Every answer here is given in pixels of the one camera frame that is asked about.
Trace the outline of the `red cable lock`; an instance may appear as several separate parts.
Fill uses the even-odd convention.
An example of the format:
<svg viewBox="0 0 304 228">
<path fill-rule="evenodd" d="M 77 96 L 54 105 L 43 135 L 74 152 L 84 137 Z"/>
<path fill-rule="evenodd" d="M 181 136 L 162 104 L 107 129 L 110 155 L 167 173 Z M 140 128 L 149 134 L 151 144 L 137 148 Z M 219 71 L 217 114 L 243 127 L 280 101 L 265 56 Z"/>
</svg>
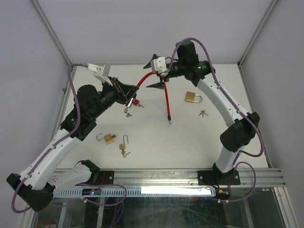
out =
<svg viewBox="0 0 304 228">
<path fill-rule="evenodd" d="M 132 96 L 123 111 L 126 117 L 147 115 L 155 120 L 160 120 L 165 126 L 172 124 L 169 94 L 165 79 L 158 76 L 159 82 L 144 85 L 145 81 L 150 81 L 156 73 L 149 72 L 137 83 L 140 90 Z"/>
</svg>

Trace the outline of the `large brass padlock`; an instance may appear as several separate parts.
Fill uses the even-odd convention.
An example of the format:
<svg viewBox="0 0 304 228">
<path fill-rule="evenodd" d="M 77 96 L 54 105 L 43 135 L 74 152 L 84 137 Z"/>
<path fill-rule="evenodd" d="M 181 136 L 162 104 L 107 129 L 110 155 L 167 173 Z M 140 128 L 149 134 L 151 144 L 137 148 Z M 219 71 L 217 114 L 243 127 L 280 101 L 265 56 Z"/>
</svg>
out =
<svg viewBox="0 0 304 228">
<path fill-rule="evenodd" d="M 202 96 L 194 93 L 194 92 L 187 92 L 185 96 L 185 102 L 189 103 L 201 103 L 203 100 Z"/>
</svg>

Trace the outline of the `large padlock keys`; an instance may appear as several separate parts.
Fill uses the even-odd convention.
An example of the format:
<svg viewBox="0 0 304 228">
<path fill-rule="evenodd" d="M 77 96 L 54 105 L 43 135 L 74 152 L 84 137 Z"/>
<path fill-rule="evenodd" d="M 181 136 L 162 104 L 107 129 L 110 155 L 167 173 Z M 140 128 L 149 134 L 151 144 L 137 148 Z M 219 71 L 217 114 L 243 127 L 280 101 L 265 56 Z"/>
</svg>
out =
<svg viewBox="0 0 304 228">
<path fill-rule="evenodd" d="M 206 113 L 206 110 L 201 110 L 199 116 L 208 116 L 208 114 Z"/>
</svg>

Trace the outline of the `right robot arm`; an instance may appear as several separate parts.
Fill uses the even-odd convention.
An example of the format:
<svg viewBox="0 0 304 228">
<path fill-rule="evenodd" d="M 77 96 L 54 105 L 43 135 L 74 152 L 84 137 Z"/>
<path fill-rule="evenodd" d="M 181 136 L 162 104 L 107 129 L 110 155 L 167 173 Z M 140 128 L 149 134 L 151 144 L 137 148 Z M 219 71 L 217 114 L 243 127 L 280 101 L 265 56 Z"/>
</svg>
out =
<svg viewBox="0 0 304 228">
<path fill-rule="evenodd" d="M 160 77 L 161 82 L 184 76 L 202 91 L 219 111 L 227 129 L 220 135 L 222 150 L 213 164 L 210 180 L 223 184 L 233 174 L 234 164 L 242 149 L 257 134 L 260 117 L 256 112 L 248 112 L 225 90 L 216 76 L 210 58 L 199 61 L 195 43 L 202 45 L 196 38 L 186 38 L 176 44 L 170 63 L 166 62 L 165 57 L 154 54 L 144 68 L 150 68 Z"/>
</svg>

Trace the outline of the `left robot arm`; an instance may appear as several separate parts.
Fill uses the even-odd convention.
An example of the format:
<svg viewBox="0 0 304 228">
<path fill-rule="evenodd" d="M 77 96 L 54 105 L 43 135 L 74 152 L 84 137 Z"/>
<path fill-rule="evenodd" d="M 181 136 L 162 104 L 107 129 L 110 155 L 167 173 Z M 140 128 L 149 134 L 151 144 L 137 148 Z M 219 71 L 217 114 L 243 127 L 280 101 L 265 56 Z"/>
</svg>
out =
<svg viewBox="0 0 304 228">
<path fill-rule="evenodd" d="M 127 85 L 116 77 L 103 83 L 102 91 L 93 85 L 84 85 L 78 90 L 71 88 L 74 107 L 61 123 L 59 130 L 46 149 L 20 174 L 12 173 L 7 183 L 14 189 L 14 197 L 21 197 L 35 212 L 50 204 L 54 195 L 81 183 L 97 184 L 100 168 L 90 160 L 81 161 L 76 167 L 54 176 L 52 173 L 65 157 L 96 127 L 97 118 L 114 103 L 129 107 L 139 89 Z"/>
</svg>

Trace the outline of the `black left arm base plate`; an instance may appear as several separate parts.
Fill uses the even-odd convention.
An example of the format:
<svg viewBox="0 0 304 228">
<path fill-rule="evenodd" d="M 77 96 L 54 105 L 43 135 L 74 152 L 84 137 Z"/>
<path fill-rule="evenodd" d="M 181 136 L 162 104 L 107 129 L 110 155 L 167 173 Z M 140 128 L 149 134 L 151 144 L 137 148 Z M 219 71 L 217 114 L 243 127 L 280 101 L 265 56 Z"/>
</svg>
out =
<svg viewBox="0 0 304 228">
<path fill-rule="evenodd" d="M 83 181 L 77 185 L 85 184 L 86 186 L 110 185 L 114 183 L 114 171 L 99 170 L 93 172 L 88 181 Z"/>
</svg>

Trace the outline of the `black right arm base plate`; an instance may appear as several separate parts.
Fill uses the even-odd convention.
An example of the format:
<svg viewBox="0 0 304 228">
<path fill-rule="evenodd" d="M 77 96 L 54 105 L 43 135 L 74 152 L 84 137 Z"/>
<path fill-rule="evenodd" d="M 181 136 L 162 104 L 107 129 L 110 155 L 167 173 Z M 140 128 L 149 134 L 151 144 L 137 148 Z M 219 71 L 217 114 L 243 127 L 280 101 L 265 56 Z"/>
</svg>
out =
<svg viewBox="0 0 304 228">
<path fill-rule="evenodd" d="M 240 185 L 239 173 L 237 170 L 230 170 L 227 173 L 221 173 L 214 170 L 197 171 L 199 185 Z"/>
</svg>

